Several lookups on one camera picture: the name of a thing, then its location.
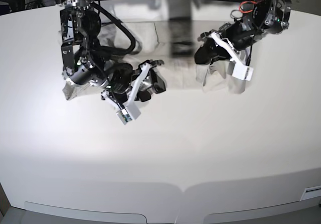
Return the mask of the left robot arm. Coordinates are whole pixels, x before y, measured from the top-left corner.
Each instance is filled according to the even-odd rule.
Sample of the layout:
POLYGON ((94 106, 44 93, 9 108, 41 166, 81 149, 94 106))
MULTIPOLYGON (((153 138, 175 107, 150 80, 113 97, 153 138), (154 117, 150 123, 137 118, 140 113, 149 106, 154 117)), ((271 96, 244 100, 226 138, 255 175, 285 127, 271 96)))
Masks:
POLYGON ((289 27, 291 0, 244 1, 238 11, 242 16, 225 23, 216 32, 239 53, 249 49, 245 65, 249 66, 253 45, 267 34, 280 34, 289 27))

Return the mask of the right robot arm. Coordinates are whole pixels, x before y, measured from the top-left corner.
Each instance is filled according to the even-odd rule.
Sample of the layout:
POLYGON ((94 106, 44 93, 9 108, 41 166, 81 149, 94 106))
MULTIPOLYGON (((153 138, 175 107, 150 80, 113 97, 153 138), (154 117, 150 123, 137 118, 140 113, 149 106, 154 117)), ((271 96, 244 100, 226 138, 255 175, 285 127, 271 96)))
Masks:
POLYGON ((63 76, 68 86, 94 86, 102 90, 102 100, 110 100, 119 110, 130 100, 146 102, 152 93, 166 91, 166 84, 155 68, 161 60, 146 60, 134 69, 116 61, 134 51, 136 38, 104 9, 100 0, 56 0, 60 10, 63 76), (98 35, 105 15, 129 39, 127 48, 101 45, 98 35))

